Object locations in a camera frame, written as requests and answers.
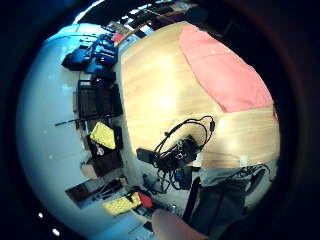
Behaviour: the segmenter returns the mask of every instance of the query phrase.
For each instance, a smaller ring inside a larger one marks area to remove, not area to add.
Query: red cloth
[[[183,28],[179,42],[198,82],[224,112],[273,105],[254,68],[209,34],[188,25]]]

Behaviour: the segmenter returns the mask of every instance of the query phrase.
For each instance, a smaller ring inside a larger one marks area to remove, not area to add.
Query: wooden table
[[[131,149],[154,149],[164,132],[183,120],[213,116],[216,129],[199,155],[201,166],[237,168],[256,165],[279,156],[280,134],[273,106],[224,113],[198,84],[180,47],[179,35],[186,22],[161,28],[122,54],[121,84],[124,114]],[[204,131],[188,124],[170,139],[191,134],[201,144]]]

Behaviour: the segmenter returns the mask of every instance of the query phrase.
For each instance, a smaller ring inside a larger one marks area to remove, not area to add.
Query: yellow notepad
[[[96,123],[94,129],[90,134],[90,138],[107,148],[116,148],[113,130],[101,122]]]
[[[134,193],[131,196],[131,199],[133,203],[130,202],[126,197],[121,197],[110,202],[102,203],[102,207],[111,216],[116,216],[120,213],[127,212],[141,204],[138,193]]]

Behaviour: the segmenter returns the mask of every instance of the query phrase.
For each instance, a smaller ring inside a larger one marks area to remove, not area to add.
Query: electronic equipment
[[[205,118],[210,119],[210,134],[208,134],[208,129],[200,123]],[[189,135],[185,138],[178,139],[174,146],[162,152],[162,148],[168,138],[185,124],[194,124],[201,126],[204,129],[205,140],[203,143],[201,145],[197,144],[192,136]],[[153,191],[153,193],[166,194],[170,185],[176,190],[190,189],[192,168],[188,169],[188,173],[185,173],[184,170],[187,168],[184,168],[184,166],[196,160],[197,154],[201,152],[203,147],[210,141],[214,128],[215,122],[211,116],[206,115],[200,119],[188,118],[173,127],[169,132],[165,132],[165,138],[158,144],[153,152],[144,149],[137,149],[138,159],[148,163],[151,162],[155,168],[158,168],[157,175],[159,180],[157,179],[157,182],[160,182],[160,190]]]
[[[199,146],[189,135],[187,138],[177,140],[175,146],[156,160],[156,164],[161,171],[168,173],[196,160],[199,152]]]
[[[192,167],[182,166],[174,173],[174,180],[181,190],[190,190],[192,184]]]
[[[137,158],[143,162],[152,164],[156,160],[155,153],[153,151],[138,148],[136,152]]]
[[[116,81],[116,73],[101,66],[101,68],[94,69],[91,75],[91,81],[103,81],[106,84],[113,84]]]
[[[71,71],[82,71],[86,68],[89,61],[90,57],[87,54],[87,48],[80,46],[72,53],[67,54],[61,65]]]

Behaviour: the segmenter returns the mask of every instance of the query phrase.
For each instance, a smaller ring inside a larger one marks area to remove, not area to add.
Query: wire
[[[209,125],[209,131],[210,134],[208,135],[208,130],[205,127],[204,124],[200,123],[203,119],[205,118],[209,118],[210,119],[210,125]],[[170,170],[168,172],[163,172],[161,169],[159,169],[158,166],[158,162],[161,161],[162,158],[164,158],[165,156],[169,155],[173,150],[175,150],[177,148],[177,145],[174,145],[172,147],[170,147],[168,150],[161,152],[163,146],[165,145],[166,141],[168,140],[168,138],[170,138],[170,136],[175,133],[178,129],[180,129],[183,125],[186,124],[194,124],[194,125],[198,125],[201,126],[201,128],[204,130],[205,132],[205,140],[203,141],[203,143],[198,147],[198,150],[201,151],[203,149],[203,147],[210,141],[213,131],[214,131],[214,127],[215,127],[215,123],[213,120],[212,116],[209,115],[205,115],[199,119],[196,118],[188,118],[186,120],[184,120],[183,122],[177,124],[176,126],[174,126],[169,132],[165,132],[165,138],[155,147],[154,149],[154,161],[152,162],[152,165],[155,168],[158,168],[157,171],[157,176],[160,179],[160,186],[161,186],[161,193],[165,194],[167,193],[167,190],[170,186],[172,186],[175,190],[181,190],[181,188],[179,186],[176,186],[176,179],[175,176],[177,174],[177,169],[174,170]]]

